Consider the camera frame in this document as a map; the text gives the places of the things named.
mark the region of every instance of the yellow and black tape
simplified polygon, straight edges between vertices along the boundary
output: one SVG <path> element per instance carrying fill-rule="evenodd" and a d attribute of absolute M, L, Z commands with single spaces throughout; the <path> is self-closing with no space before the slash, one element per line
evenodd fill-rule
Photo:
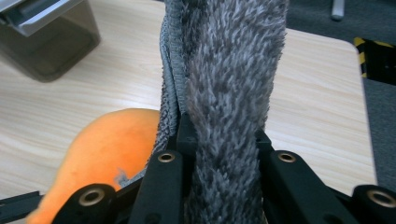
<path fill-rule="evenodd" d="M 358 49 L 359 51 L 359 59 L 361 62 L 361 75 L 363 77 L 367 77 L 367 62 L 366 62 L 366 55 L 365 55 L 365 49 L 364 47 L 368 44 L 376 44 L 378 46 L 383 46 L 383 47 L 387 47 L 387 48 L 396 48 L 395 46 L 388 44 L 388 43 L 384 43 L 384 42 L 380 42 L 380 41 L 373 41 L 373 40 L 368 40 L 368 39 L 364 39 L 361 37 L 356 37 L 354 39 L 354 44 L 355 47 Z"/>

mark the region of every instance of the orange object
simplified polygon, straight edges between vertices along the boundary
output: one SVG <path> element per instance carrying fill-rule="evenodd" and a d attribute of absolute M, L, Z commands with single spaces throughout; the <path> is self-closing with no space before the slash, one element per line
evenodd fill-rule
<path fill-rule="evenodd" d="M 156 137 L 160 113 L 125 109 L 95 120 L 76 137 L 64 158 L 54 184 L 28 224 L 51 223 L 68 198 L 89 184 L 120 189 L 117 176 L 128 178 L 146 165 Z"/>

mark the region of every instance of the hole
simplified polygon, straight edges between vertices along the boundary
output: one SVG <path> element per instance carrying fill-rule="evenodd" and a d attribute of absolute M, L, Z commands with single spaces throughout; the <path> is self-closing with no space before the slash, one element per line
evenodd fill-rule
<path fill-rule="evenodd" d="M 296 158 L 293 155 L 286 153 L 286 152 L 279 153 L 279 155 L 277 155 L 277 156 L 279 157 L 280 160 L 282 160 L 284 162 L 295 162 L 296 161 Z"/>
<path fill-rule="evenodd" d="M 145 217 L 145 224 L 158 224 L 161 221 L 161 215 L 158 213 L 150 213 Z"/>
<path fill-rule="evenodd" d="M 91 206 L 99 203 L 105 198 L 105 192 L 102 189 L 88 189 L 79 197 L 79 204 L 82 206 Z"/>
<path fill-rule="evenodd" d="M 163 153 L 158 157 L 160 162 L 169 162 L 175 159 L 175 155 L 171 153 Z"/>
<path fill-rule="evenodd" d="M 339 217 L 331 214 L 326 214 L 324 215 L 323 219 L 329 223 L 329 224 L 343 224 L 343 220 L 341 220 Z"/>
<path fill-rule="evenodd" d="M 381 206 L 388 208 L 396 208 L 396 199 L 388 195 L 386 192 L 376 189 L 371 189 L 367 191 L 367 196 L 370 198 L 371 201 Z"/>

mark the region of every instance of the gray plastic container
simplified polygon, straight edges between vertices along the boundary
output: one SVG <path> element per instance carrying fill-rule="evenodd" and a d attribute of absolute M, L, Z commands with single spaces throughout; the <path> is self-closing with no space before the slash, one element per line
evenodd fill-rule
<path fill-rule="evenodd" d="M 99 42 L 87 0 L 0 1 L 0 54 L 28 77 L 55 80 Z"/>

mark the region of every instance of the fuzzy fabric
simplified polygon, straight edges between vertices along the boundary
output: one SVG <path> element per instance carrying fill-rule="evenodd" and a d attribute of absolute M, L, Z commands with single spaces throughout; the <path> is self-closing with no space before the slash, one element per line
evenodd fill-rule
<path fill-rule="evenodd" d="M 198 0 L 185 6 L 187 110 L 199 144 L 190 223 L 263 223 L 254 133 L 267 117 L 287 4 Z"/>

